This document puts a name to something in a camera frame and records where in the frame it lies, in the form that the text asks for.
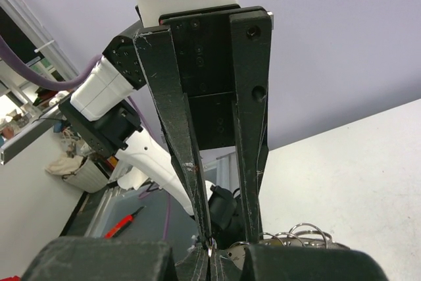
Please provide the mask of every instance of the purple cable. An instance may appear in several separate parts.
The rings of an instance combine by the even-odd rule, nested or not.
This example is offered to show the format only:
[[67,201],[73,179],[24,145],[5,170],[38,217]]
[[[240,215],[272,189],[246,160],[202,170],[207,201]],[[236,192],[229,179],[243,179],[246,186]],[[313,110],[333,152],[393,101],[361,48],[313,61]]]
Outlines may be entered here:
[[139,115],[140,120],[142,124],[145,126],[146,130],[149,132],[149,135],[156,141],[156,137],[150,127],[150,125],[147,123],[145,116],[140,111],[139,107],[136,105],[136,102],[134,102],[132,97],[127,98],[129,99],[130,103],[133,105],[133,108],[136,110],[137,115]]
[[139,194],[139,200],[145,199],[151,193],[152,192],[146,192],[146,190],[143,191],[141,194]]
[[166,240],[168,236],[168,229],[170,228],[171,195],[168,192],[166,194],[168,196],[166,200],[166,214],[165,214],[164,234],[162,235],[162,240]]
[[95,67],[97,62],[101,59],[102,55],[97,55],[92,58],[84,71],[79,74],[76,78],[69,80],[67,82],[54,82],[44,78],[43,76],[34,72],[31,68],[27,67],[24,62],[12,51],[12,49],[7,45],[6,41],[0,36],[0,58],[15,72],[25,78],[27,81],[53,91],[61,91],[73,89],[80,84],[82,84],[89,74],[92,71],[92,68]]

